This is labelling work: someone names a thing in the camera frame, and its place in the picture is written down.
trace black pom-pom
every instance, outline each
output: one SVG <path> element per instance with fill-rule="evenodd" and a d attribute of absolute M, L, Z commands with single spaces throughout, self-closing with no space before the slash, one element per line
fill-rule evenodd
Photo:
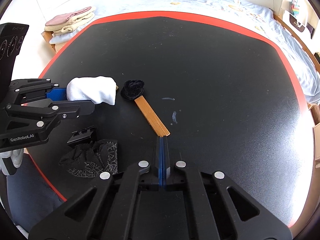
<path fill-rule="evenodd" d="M 142 96 L 143 90 L 144 82 L 142 80 L 128 80 L 124 83 L 120 94 L 125 100 L 135 100 Z"/>

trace dust mark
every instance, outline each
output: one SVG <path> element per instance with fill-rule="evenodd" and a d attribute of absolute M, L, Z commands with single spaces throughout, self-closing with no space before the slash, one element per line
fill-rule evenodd
<path fill-rule="evenodd" d="M 175 99 L 174 98 L 161 98 L 162 100 L 172 100 L 174 101 Z"/>
<path fill-rule="evenodd" d="M 172 121 L 174 121 L 175 123 L 178 123 L 177 122 L 177 112 L 176 111 L 173 111 L 173 113 L 172 113 Z"/>

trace black cloth with white pattern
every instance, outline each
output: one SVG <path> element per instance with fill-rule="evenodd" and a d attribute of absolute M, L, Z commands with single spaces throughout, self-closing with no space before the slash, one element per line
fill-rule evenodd
<path fill-rule="evenodd" d="M 78 144 L 62 156 L 59 165 L 83 178 L 93 178 L 104 171 L 115 174 L 118 172 L 117 144 L 117 140 L 112 139 Z"/>

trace beige towel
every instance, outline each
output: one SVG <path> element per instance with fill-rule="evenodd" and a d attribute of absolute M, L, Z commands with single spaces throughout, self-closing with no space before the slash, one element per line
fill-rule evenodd
<path fill-rule="evenodd" d="M 92 13 L 95 9 L 96 8 L 94 6 L 92 6 L 90 10 L 71 17 L 67 22 L 59 24 L 59 25 L 45 26 L 44 30 L 47 31 L 47 32 L 54 32 L 54 31 L 57 31 L 57 30 L 61 30 L 65 26 L 73 25 L 73 24 L 75 24 L 77 22 L 80 22 L 83 19 L 88 19 L 90 17 L 89 14 Z"/>
<path fill-rule="evenodd" d="M 85 25 L 86 23 L 90 22 L 94 17 L 94 13 L 90 13 L 90 17 L 87 19 L 83 19 L 79 22 L 76 22 L 72 25 L 64 26 L 61 30 L 57 30 L 53 32 L 53 36 L 63 35 L 66 33 L 72 33 L 76 30 L 76 28 Z"/>

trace pink towel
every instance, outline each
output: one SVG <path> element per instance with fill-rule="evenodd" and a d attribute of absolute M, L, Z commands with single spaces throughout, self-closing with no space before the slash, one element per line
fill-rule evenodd
<path fill-rule="evenodd" d="M 81 10 L 78 10 L 76 12 L 71 12 L 71 13 L 65 13 L 65 14 L 60 14 L 55 17 L 53 17 L 50 21 L 47 21 L 45 23 L 46 26 L 52 26 L 52 25 L 59 25 L 67 22 L 71 17 L 76 16 L 80 13 L 84 13 L 86 11 L 89 11 L 91 9 L 91 6 L 83 8 Z"/>

